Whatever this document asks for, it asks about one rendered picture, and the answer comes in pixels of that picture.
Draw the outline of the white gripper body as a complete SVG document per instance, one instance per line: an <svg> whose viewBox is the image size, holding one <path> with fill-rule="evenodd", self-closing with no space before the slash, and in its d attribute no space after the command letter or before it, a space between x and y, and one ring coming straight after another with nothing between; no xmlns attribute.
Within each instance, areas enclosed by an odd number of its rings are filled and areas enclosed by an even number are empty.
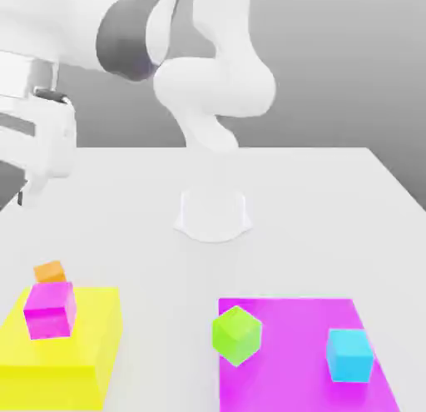
<svg viewBox="0 0 426 412"><path fill-rule="evenodd" d="M70 175L77 150L76 112L65 94L0 95L4 113L34 125L32 136L0 124L0 161L24 170L29 186Z"/></svg>

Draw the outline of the small orange cube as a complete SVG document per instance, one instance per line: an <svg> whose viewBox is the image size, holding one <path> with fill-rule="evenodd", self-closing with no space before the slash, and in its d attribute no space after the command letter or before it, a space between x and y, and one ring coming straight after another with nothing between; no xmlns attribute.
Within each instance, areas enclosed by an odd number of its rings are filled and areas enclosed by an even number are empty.
<svg viewBox="0 0 426 412"><path fill-rule="evenodd" d="M65 271L60 261L50 261L33 268L37 283L66 281Z"/></svg>

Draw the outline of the small magenta cube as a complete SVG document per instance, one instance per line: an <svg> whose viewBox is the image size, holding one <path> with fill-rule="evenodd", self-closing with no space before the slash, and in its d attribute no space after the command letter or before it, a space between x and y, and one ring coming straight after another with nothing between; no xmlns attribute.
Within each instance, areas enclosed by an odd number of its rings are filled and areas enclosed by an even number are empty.
<svg viewBox="0 0 426 412"><path fill-rule="evenodd" d="M23 314L31 340L70 337L77 315L73 284L69 281L35 284Z"/></svg>

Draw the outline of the small green cube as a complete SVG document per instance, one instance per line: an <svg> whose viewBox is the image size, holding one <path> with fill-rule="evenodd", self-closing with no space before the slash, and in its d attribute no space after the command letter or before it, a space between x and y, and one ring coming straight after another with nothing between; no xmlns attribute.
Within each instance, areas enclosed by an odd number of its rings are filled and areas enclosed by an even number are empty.
<svg viewBox="0 0 426 412"><path fill-rule="evenodd" d="M239 305L212 322L212 346L234 367L240 366L261 346L262 322Z"/></svg>

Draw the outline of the small cyan cube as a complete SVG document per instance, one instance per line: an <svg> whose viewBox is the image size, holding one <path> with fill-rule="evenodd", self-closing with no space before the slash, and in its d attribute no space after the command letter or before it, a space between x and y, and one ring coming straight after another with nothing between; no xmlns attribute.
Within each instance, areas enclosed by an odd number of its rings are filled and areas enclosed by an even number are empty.
<svg viewBox="0 0 426 412"><path fill-rule="evenodd" d="M326 342L329 374L335 383L369 383L374 352L365 330L330 329Z"/></svg>

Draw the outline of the large yellow box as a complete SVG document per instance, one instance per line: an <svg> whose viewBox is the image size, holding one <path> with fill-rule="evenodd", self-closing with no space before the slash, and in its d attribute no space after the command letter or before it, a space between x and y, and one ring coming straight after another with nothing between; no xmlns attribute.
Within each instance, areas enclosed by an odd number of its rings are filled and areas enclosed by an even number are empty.
<svg viewBox="0 0 426 412"><path fill-rule="evenodd" d="M101 410L122 334L114 287L77 287L67 338L31 340L24 289L0 325L0 410Z"/></svg>

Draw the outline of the large magenta box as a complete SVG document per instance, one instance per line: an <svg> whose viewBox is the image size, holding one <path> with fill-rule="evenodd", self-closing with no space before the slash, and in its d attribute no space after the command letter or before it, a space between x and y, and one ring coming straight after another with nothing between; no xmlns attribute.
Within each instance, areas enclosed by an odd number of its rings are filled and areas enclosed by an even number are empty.
<svg viewBox="0 0 426 412"><path fill-rule="evenodd" d="M351 299L221 298L262 323L260 350L238 367L219 360L220 412L399 412L378 362L369 383L335 383L325 356L329 329L360 329Z"/></svg>

